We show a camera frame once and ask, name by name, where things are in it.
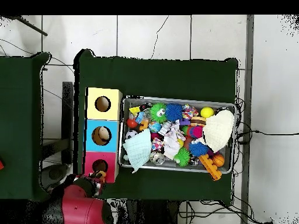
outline green spiky ball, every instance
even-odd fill
[[[159,112],[161,109],[164,109],[164,114],[161,116],[157,116],[157,112]],[[166,111],[166,105],[163,103],[156,103],[151,107],[151,115],[152,115],[152,120],[159,122],[160,124],[164,123],[167,118],[165,115]]]
[[[190,160],[190,152],[186,148],[182,147],[175,155],[174,160],[179,161],[179,165],[181,167],[185,167],[186,165],[188,165],[188,162]]]
[[[183,127],[182,127],[182,131],[184,132],[184,135],[186,136],[187,135],[187,130],[188,130],[188,125],[184,125]]]

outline orange ball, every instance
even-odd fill
[[[224,164],[224,157],[221,154],[217,154],[213,156],[213,163],[217,166],[217,167],[221,167]]]

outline blue box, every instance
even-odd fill
[[[93,130],[97,127],[107,127],[111,132],[111,140],[106,145],[97,145],[92,140]],[[119,121],[87,120],[86,151],[117,152],[119,140]]]

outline orange toy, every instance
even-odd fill
[[[216,154],[213,156],[213,164],[215,164],[217,167],[222,167],[224,164],[224,157],[221,154]]]
[[[217,170],[216,165],[213,165],[213,161],[208,158],[208,154],[199,156],[199,160],[210,173],[214,181],[219,180],[221,178],[222,173]]]
[[[139,130],[143,131],[144,129],[147,129],[147,127],[148,127],[148,120],[142,120],[139,126]]]

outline red box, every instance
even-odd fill
[[[91,152],[86,151],[84,174],[93,173],[92,165],[96,160],[104,160],[108,165],[106,172],[106,182],[114,183],[119,173],[119,165],[117,163],[117,153],[114,152]]]

